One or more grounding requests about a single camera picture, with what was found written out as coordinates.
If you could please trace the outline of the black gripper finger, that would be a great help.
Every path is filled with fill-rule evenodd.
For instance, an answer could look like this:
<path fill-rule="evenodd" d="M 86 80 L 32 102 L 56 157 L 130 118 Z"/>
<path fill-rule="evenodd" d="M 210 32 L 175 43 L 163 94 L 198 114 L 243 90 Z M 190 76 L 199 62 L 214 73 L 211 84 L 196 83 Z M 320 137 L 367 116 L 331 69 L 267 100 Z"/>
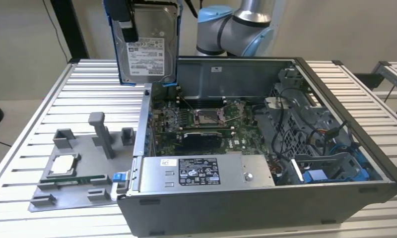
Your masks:
<path fill-rule="evenodd" d="M 127 42 L 138 42 L 139 41 L 139 33 L 135 23 L 135 11 L 130 6 L 119 6 L 116 8 L 116 21 L 122 28 L 124 40 Z"/>

